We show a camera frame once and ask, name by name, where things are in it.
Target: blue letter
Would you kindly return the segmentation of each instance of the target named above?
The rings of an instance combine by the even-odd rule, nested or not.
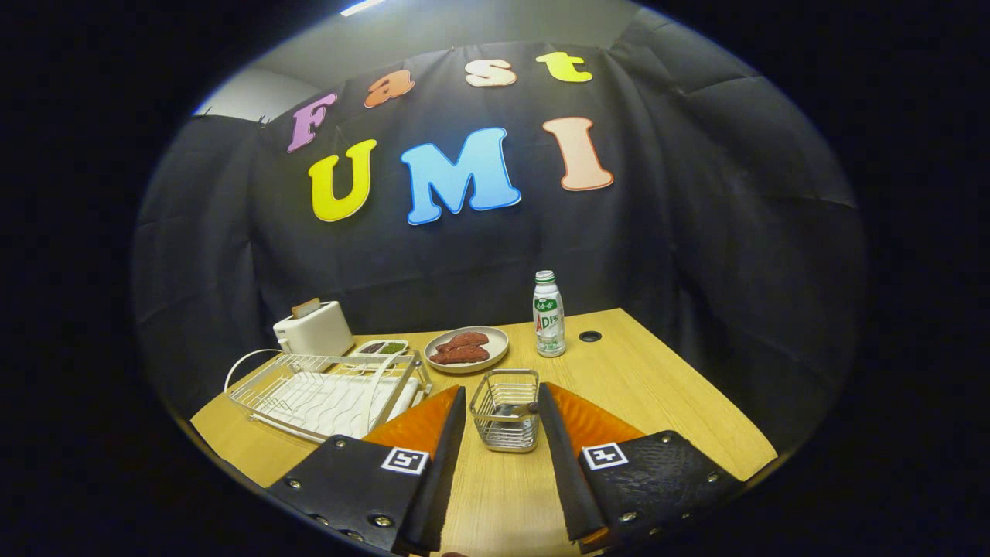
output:
[[[406,220],[416,226],[440,218],[440,207],[430,196],[430,187],[451,213],[464,205],[467,184],[474,176],[474,195],[468,203],[475,211],[515,205],[523,194],[509,182],[502,155],[503,128],[482,128],[464,140],[457,164],[453,165],[432,143],[416,146],[399,160],[409,166],[413,183],[413,210]]]

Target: plastic bottle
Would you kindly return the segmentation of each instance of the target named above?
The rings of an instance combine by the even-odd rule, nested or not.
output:
[[[563,298],[553,271],[537,272],[533,292],[533,322],[537,329],[537,352],[554,358],[567,348],[563,338]]]

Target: wire dish rack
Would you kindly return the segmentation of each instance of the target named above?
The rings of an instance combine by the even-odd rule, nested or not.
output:
[[[485,447],[492,451],[528,453],[537,447],[540,376],[533,370],[492,370],[471,398],[471,415]]]
[[[231,388],[234,370],[261,352],[280,355]],[[432,388],[416,350],[356,357],[258,350],[238,360],[224,381],[224,392],[249,419],[317,443],[331,435],[359,439],[418,404]]]

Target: black fabric curtain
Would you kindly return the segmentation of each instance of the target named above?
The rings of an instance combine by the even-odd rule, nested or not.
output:
[[[535,58],[580,56],[584,83]],[[464,66],[500,58],[516,83],[472,87]],[[415,86],[372,109],[369,84]],[[328,92],[299,104],[301,108]],[[507,43],[413,56],[333,89],[316,138],[287,153],[295,109],[263,128],[205,117],[177,137],[150,185],[135,252],[139,331],[152,379],[191,416],[271,325],[313,296],[339,300],[355,333],[529,320],[534,272],[553,269],[568,314],[623,307],[726,394],[774,444],[795,448],[851,364],[865,292],[864,239],[828,146],[765,78],[642,10],[608,51]],[[543,122],[578,116],[615,181],[560,186]],[[411,226],[400,156],[504,128],[522,200]],[[308,169],[374,139],[371,188],[337,222],[314,216]]]

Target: plate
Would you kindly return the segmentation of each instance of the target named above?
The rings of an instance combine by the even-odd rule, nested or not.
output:
[[[361,353],[361,350],[364,350],[365,348],[371,346],[372,344],[377,344],[379,342],[382,343],[382,345],[380,347],[378,347],[378,350],[376,350],[374,352],[369,352],[367,354],[362,354]],[[399,352],[402,352],[403,350],[406,350],[407,348],[409,348],[409,343],[406,342],[406,341],[404,341],[404,340],[380,338],[380,339],[369,340],[369,341],[365,342],[364,344],[358,346],[353,351],[351,351],[351,353],[348,354],[347,356],[349,358],[350,357],[354,357],[354,356],[384,356],[383,354],[378,354],[378,352],[381,351],[381,349],[383,349],[386,346],[388,346],[389,343],[393,343],[393,342],[396,343],[396,344],[401,344],[402,345],[402,348],[399,350]]]
[[[468,364],[438,364],[430,359],[431,356],[437,353],[438,346],[449,342],[450,339],[460,333],[466,333],[468,331],[488,335],[488,343],[481,345],[481,348],[487,350],[488,354],[491,355],[487,360]],[[448,374],[471,374],[497,364],[498,361],[505,356],[506,350],[508,349],[509,335],[499,329],[496,329],[495,327],[462,327],[460,329],[454,329],[448,333],[444,333],[443,335],[430,341],[430,344],[428,344],[426,349],[423,351],[423,355],[426,358],[426,361],[430,364],[430,367],[438,371]]]

